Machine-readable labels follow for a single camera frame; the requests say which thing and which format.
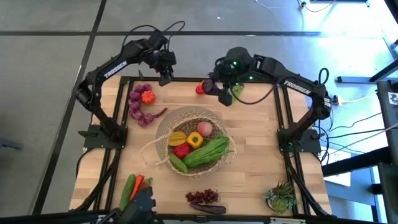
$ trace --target red bell pepper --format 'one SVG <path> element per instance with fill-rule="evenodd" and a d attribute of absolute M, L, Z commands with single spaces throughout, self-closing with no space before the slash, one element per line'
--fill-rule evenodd
<path fill-rule="evenodd" d="M 187 143 L 182 143 L 181 145 L 177 146 L 174 149 L 174 154 L 177 156 L 179 159 L 183 159 L 186 155 L 188 155 L 191 152 L 189 150 L 189 145 Z"/>
<path fill-rule="evenodd" d="M 203 82 L 205 82 L 204 80 L 197 86 L 197 88 L 196 88 L 196 93 L 197 94 L 199 94 L 199 95 L 203 95 L 203 94 L 205 94 L 205 91 L 203 90 Z"/>

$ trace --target concrete floor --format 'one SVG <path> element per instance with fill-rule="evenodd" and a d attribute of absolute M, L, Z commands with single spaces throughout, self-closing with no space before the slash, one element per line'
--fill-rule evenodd
<path fill-rule="evenodd" d="M 91 30 L 100 2 L 3 0 L 0 1 L 0 31 Z M 270 9 L 252 0 L 114 0 L 106 3 L 99 30 L 129 30 L 141 24 L 165 29 L 175 21 L 186 20 L 184 30 L 195 31 L 320 31 L 323 37 L 176 36 L 170 45 L 178 60 L 175 75 L 205 77 L 216 58 L 239 45 L 248 48 L 251 54 L 274 57 L 291 71 L 312 80 L 318 78 L 319 69 L 328 68 L 329 94 L 346 100 L 369 95 L 376 86 L 339 85 L 335 83 L 337 76 L 370 77 L 393 61 L 385 40 L 391 42 L 396 34 L 392 30 L 398 29 L 390 22 L 391 17 L 386 16 L 386 7 L 380 1 L 371 2 L 370 8 L 361 2 L 339 2 L 319 13 L 300 12 L 294 0 L 262 3 Z M 326 4 L 310 6 L 321 8 Z M 122 39 L 120 36 L 96 37 L 86 72 L 116 55 Z M 0 150 L 0 217 L 30 212 L 87 41 L 88 36 L 0 36 L 0 136 L 24 145 L 21 151 Z M 155 75 L 144 65 L 132 65 L 118 75 L 136 75 L 138 69 L 144 75 Z M 334 126 L 350 125 L 376 114 L 378 104 L 377 98 L 370 98 L 334 107 Z M 89 117 L 82 106 L 75 105 L 44 213 L 68 210 L 75 165 L 83 145 L 77 131 L 86 129 Z M 322 127 L 328 128 L 328 122 L 328 119 L 323 121 Z M 368 128 L 366 125 L 383 127 L 378 117 L 330 135 L 362 130 Z M 344 145 L 360 138 L 363 136 L 335 142 Z M 384 145 L 385 136 L 379 136 L 351 148 L 370 151 Z M 339 217 L 361 219 L 360 215 L 342 212 L 339 207 L 349 207 L 348 203 L 338 198 L 331 202 L 333 213 Z M 356 212 L 366 213 L 366 210 L 356 209 Z"/>

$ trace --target wooden table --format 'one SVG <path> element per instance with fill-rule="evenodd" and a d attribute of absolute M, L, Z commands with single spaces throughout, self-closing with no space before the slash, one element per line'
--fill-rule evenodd
<path fill-rule="evenodd" d="M 119 79 L 120 77 L 115 76 L 103 86 L 101 102 L 108 115 L 113 113 Z M 278 151 L 276 129 L 279 124 L 274 95 L 269 95 L 266 100 L 256 105 L 235 102 L 232 106 L 225 107 L 218 102 L 215 96 L 197 95 L 195 88 L 198 83 L 195 82 L 172 82 L 163 87 L 160 87 L 157 82 L 148 83 L 152 85 L 157 99 L 154 105 L 143 106 L 143 111 L 158 113 L 167 107 L 168 110 L 163 115 L 164 117 L 171 111 L 188 105 L 202 106 L 212 110 L 223 120 L 227 132 L 233 137 L 238 148 L 238 155 L 232 164 L 224 165 L 215 173 L 199 179 L 183 177 L 166 166 L 147 166 L 139 157 L 139 150 L 155 138 L 158 125 L 163 117 L 155 119 L 146 128 L 139 127 L 137 121 L 128 118 L 129 134 L 126 147 L 121 153 L 112 208 L 119 206 L 121 192 L 127 177 L 130 174 L 142 174 L 154 178 L 153 198 L 156 199 L 157 204 L 154 210 L 158 213 L 203 214 L 190 208 L 185 194 L 212 189 L 218 190 L 220 193 L 221 201 L 218 204 L 227 208 L 227 215 L 275 215 L 262 198 L 263 192 L 275 187 L 278 180 L 281 182 L 287 180 L 284 160 Z M 143 82 L 134 82 L 134 86 L 138 84 L 143 84 Z M 272 85 L 248 83 L 241 99 L 257 100 L 264 96 L 270 88 Z M 126 89 L 122 102 L 127 95 Z M 280 90 L 280 97 L 285 127 L 287 127 L 282 90 Z M 297 121 L 308 110 L 304 96 L 289 90 L 289 97 L 294 121 Z M 120 110 L 118 121 L 121 120 L 123 106 Z M 98 124 L 98 120 L 95 118 L 93 122 Z M 79 206 L 97 184 L 103 155 L 104 149 L 94 149 L 82 159 L 70 208 Z M 151 161 L 159 160 L 154 145 L 152 148 L 148 148 L 144 155 Z M 311 153 L 301 153 L 300 155 L 307 188 L 323 209 L 330 213 L 319 161 Z M 104 207 L 107 189 L 106 185 L 100 208 Z M 299 193 L 297 193 L 297 199 L 301 201 Z M 298 210 L 303 213 L 302 206 L 298 207 Z"/>

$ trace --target wicker basket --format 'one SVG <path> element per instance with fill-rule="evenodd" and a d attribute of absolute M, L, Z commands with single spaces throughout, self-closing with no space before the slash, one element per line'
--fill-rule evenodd
<path fill-rule="evenodd" d="M 199 166 L 196 166 L 194 168 L 191 168 L 188 170 L 187 174 L 184 174 L 177 170 L 169 160 L 169 154 L 173 153 L 174 148 L 172 146 L 169 146 L 169 136 L 175 132 L 175 131 L 181 131 L 187 136 L 193 132 L 197 131 L 197 125 L 199 122 L 202 121 L 207 121 L 210 122 L 213 125 L 213 132 L 211 133 L 210 136 L 205 137 L 206 140 L 213 140 L 216 138 L 217 134 L 219 131 L 223 133 L 224 136 L 229 138 L 229 146 L 227 147 L 227 150 L 232 150 L 233 152 L 228 153 L 224 156 L 222 156 L 219 160 L 213 161 L 207 164 L 201 164 Z M 142 155 L 142 152 L 144 151 L 145 148 L 150 146 L 151 144 L 154 144 L 156 142 L 160 142 L 161 145 L 161 150 L 160 150 L 160 158 L 164 158 L 163 160 L 156 162 L 156 163 L 151 163 L 145 160 L 144 156 Z M 233 160 L 236 157 L 236 145 L 235 142 L 233 141 L 232 137 L 225 131 L 225 127 L 223 123 L 220 121 L 219 118 L 217 118 L 215 115 L 204 112 L 204 111 L 187 111 L 185 113 L 182 113 L 178 115 L 175 119 L 173 119 L 167 128 L 165 129 L 164 133 L 162 136 L 159 138 L 147 143 L 145 146 L 143 146 L 139 152 L 142 160 L 149 166 L 159 166 L 161 164 L 165 164 L 166 166 L 172 169 L 174 172 L 184 175 L 186 177 L 201 177 L 203 175 L 210 174 L 217 170 L 219 166 L 222 164 L 230 164 L 233 162 Z"/>

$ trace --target eggplant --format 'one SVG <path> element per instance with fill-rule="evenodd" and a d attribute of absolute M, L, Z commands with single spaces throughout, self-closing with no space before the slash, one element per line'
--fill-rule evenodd
<path fill-rule="evenodd" d="M 212 215 L 224 215 L 226 213 L 226 208 L 224 206 L 198 205 L 196 203 L 191 203 L 189 206 L 196 210 L 207 212 Z"/>

